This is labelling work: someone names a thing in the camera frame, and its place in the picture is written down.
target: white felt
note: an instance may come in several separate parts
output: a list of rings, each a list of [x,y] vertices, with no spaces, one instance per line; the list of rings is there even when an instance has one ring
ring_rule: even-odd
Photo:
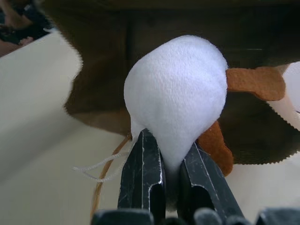
[[[167,180],[174,181],[193,142],[219,118],[227,93],[226,69],[213,44],[182,36],[145,55],[129,72],[124,98],[133,139],[144,128],[154,135]]]

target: white surface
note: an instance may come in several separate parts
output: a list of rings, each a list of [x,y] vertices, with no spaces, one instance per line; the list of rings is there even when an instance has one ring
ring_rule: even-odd
[[[0,60],[0,224],[89,223],[95,183],[71,168],[99,162],[123,138],[63,112],[79,66],[57,33]],[[299,169],[297,155],[278,165],[236,165],[227,180],[254,220],[266,206],[300,205]],[[102,208],[116,206],[119,183],[120,176],[104,185]]]

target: tan cord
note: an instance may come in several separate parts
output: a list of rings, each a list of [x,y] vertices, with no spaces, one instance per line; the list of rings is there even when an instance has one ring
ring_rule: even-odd
[[[130,140],[132,139],[132,135],[131,133],[129,133],[125,139],[121,142],[121,144],[118,145],[118,147],[113,151],[112,155],[115,155],[115,154],[118,154],[121,149],[125,146],[125,144]],[[102,172],[99,176],[99,179],[104,179],[108,170],[109,170],[109,167],[111,166],[113,160],[111,161],[108,161],[105,163],[103,169],[102,169]],[[97,183],[96,185],[96,188],[95,188],[95,191],[94,191],[94,195],[93,195],[93,198],[92,198],[92,208],[91,208],[91,211],[90,211],[90,219],[93,218],[93,215],[95,214],[96,210],[98,209],[98,205],[99,205],[99,199],[100,199],[100,193],[101,193],[101,188],[103,186],[103,183],[100,182],[100,183]]]

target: tan felt ear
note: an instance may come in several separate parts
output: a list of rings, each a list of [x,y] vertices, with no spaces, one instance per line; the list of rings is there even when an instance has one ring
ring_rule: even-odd
[[[273,67],[226,70],[228,91],[250,92],[264,101],[278,101],[285,96],[285,81]]]
[[[216,121],[207,131],[205,131],[198,138],[197,142],[220,167],[224,176],[230,174],[233,169],[233,155],[225,146],[218,121]]]

